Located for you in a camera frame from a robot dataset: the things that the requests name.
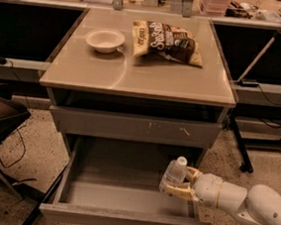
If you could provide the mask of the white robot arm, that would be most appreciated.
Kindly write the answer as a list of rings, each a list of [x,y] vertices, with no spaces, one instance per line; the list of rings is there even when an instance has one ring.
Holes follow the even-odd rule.
[[[247,189],[198,169],[174,171],[168,167],[159,189],[201,206],[219,208],[240,225],[281,225],[281,195],[266,185]]]

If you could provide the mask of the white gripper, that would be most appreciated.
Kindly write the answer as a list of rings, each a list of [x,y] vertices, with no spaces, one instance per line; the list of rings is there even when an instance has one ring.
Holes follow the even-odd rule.
[[[188,166],[186,178],[191,184],[194,183],[195,190],[190,188],[189,185],[186,187],[166,185],[166,191],[170,195],[184,200],[199,201],[201,205],[209,208],[217,206],[221,185],[224,183],[220,176],[209,173],[203,174],[199,169]]]

